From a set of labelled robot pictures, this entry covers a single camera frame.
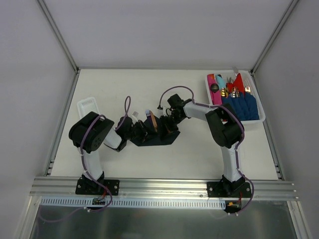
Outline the dark purple fork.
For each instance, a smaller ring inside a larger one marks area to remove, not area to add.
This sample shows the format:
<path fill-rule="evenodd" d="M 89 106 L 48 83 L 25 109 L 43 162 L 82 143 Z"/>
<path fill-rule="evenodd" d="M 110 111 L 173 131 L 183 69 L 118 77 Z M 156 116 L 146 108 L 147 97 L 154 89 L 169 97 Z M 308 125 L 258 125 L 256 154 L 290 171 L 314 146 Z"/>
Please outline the dark purple fork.
<path fill-rule="evenodd" d="M 146 110 L 146 116 L 147 116 L 148 120 L 152 119 L 152 114 L 151 114 L 151 111 L 149 109 Z"/>

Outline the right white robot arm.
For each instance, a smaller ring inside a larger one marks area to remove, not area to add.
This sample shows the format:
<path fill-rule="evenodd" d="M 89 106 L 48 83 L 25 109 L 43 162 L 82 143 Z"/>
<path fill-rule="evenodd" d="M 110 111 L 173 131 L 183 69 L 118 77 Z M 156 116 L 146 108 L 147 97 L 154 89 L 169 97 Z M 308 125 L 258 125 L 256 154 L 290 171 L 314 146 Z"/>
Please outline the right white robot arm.
<path fill-rule="evenodd" d="M 234 197 L 241 191 L 245 177 L 240 170 L 239 146 L 245 133 L 244 126 L 230 104 L 206 105 L 193 99 L 182 100 L 178 94 L 168 99 L 171 113 L 160 116 L 162 132 L 178 131 L 177 125 L 186 118 L 207 122 L 214 141 L 221 147 L 224 171 L 219 184 L 213 189 Z"/>

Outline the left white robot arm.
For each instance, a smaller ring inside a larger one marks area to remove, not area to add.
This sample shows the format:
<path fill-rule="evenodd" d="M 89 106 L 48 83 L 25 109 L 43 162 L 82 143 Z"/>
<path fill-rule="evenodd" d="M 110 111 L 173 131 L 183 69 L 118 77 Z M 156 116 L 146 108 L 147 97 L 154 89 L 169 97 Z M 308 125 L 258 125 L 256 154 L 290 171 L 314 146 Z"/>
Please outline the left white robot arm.
<path fill-rule="evenodd" d="M 92 194 L 99 194 L 104 189 L 104 171 L 101 166 L 99 148 L 102 144 L 119 152 L 127 144 L 128 140 L 145 142 L 152 132 L 145 123 L 138 120 L 133 122 L 129 116 L 121 117 L 118 125 L 104 115 L 89 112 L 75 123 L 69 131 L 69 139 L 78 148 L 83 176 L 88 180 L 87 189 Z"/>

